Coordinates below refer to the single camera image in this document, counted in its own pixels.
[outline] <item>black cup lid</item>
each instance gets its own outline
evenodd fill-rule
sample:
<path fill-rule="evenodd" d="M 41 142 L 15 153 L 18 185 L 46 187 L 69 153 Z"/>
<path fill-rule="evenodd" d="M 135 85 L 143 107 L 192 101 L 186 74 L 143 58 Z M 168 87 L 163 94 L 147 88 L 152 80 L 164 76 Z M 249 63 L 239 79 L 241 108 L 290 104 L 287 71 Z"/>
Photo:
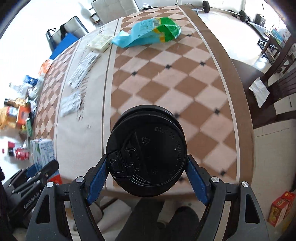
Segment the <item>black cup lid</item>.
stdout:
<path fill-rule="evenodd" d="M 183 130 L 166 109 L 141 105 L 115 123 L 107 148 L 107 167 L 127 192 L 157 196 L 180 178 L 187 158 Z"/>

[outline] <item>white paper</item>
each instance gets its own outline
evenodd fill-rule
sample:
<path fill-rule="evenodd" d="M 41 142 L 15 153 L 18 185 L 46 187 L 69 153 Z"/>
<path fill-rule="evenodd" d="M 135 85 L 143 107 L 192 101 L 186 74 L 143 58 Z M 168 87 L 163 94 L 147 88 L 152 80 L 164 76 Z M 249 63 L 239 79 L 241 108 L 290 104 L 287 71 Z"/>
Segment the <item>white paper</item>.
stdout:
<path fill-rule="evenodd" d="M 100 57 L 100 53 L 96 51 L 90 52 L 84 60 L 78 65 L 75 72 L 72 74 L 71 78 L 68 81 L 68 84 L 73 88 L 77 89 L 84 77 L 87 75 L 91 67 Z"/>
<path fill-rule="evenodd" d="M 256 79 L 251 84 L 249 89 L 254 93 L 257 103 L 258 103 L 258 106 L 259 106 L 259 108 L 261 108 L 261 106 L 264 104 L 264 102 L 266 101 L 266 99 L 269 95 L 268 89 L 263 84 L 263 82 L 261 81 L 260 78 Z"/>
<path fill-rule="evenodd" d="M 73 113 L 80 108 L 81 95 L 79 91 L 74 92 L 61 100 L 61 116 Z"/>

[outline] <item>white wall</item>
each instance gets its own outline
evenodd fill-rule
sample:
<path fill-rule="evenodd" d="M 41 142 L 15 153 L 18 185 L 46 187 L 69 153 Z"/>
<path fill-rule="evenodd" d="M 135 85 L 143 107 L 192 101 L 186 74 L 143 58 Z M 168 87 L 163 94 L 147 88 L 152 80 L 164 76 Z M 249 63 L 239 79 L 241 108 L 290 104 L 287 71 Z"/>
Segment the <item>white wall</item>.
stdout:
<path fill-rule="evenodd" d="M 257 13 L 262 14 L 266 20 L 264 26 L 267 29 L 270 29 L 273 25 L 273 28 L 277 29 L 286 27 L 276 11 L 264 0 L 246 0 L 245 12 L 253 20 L 255 20 Z"/>
<path fill-rule="evenodd" d="M 144 3 L 152 7 L 172 6 L 176 4 L 176 0 L 135 0 L 138 7 L 141 8 Z M 182 0 L 182 4 L 191 3 L 193 5 L 202 5 L 202 0 Z M 208 0 L 210 7 L 231 9 L 239 12 L 243 8 L 244 0 Z"/>

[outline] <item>small table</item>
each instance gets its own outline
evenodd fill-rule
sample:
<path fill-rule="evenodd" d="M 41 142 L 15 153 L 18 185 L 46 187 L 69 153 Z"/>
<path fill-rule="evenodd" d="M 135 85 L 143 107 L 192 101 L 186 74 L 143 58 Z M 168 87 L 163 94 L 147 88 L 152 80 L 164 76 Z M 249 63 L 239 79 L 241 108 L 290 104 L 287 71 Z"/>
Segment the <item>small table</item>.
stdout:
<path fill-rule="evenodd" d="M 135 23 L 155 17 L 175 20 L 181 35 L 166 43 L 109 47 L 78 88 L 80 110 L 61 117 L 60 100 L 72 92 L 67 82 L 88 54 L 88 42 L 101 32 L 129 32 Z M 254 140 L 243 86 L 220 42 L 187 6 L 153 8 L 119 18 L 66 49 L 45 78 L 35 137 L 54 140 L 60 174 L 70 182 L 100 160 L 118 117 L 141 104 L 165 107 L 176 116 L 189 154 L 212 176 L 251 183 Z M 102 193 L 130 196 L 111 175 Z M 195 197 L 185 173 L 160 197 L 169 196 Z"/>

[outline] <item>brown and white diamond pattern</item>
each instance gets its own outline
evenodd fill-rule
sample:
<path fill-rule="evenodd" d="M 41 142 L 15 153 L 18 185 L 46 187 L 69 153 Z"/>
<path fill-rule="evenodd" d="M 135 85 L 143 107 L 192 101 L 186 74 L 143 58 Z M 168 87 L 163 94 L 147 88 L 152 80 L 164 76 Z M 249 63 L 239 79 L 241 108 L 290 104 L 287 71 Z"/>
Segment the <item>brown and white diamond pattern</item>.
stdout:
<path fill-rule="evenodd" d="M 181 34 L 166 43 L 117 48 L 111 128 L 131 107 L 162 106 L 180 122 L 188 153 L 211 175 L 225 175 L 225 179 L 235 181 L 234 126 L 216 65 L 195 28 L 176 6 L 133 14 L 123 19 L 123 26 L 126 28 L 126 22 L 133 18 L 142 21 L 154 16 L 174 19 L 181 26 Z"/>
<path fill-rule="evenodd" d="M 38 110 L 35 119 L 35 138 L 54 137 L 55 117 L 58 104 L 58 97 L 61 86 L 65 78 L 65 72 L 68 68 L 71 56 L 77 46 L 73 46 L 61 53 L 52 63 L 48 70 L 48 75 L 44 79 L 44 86 L 41 92 Z"/>

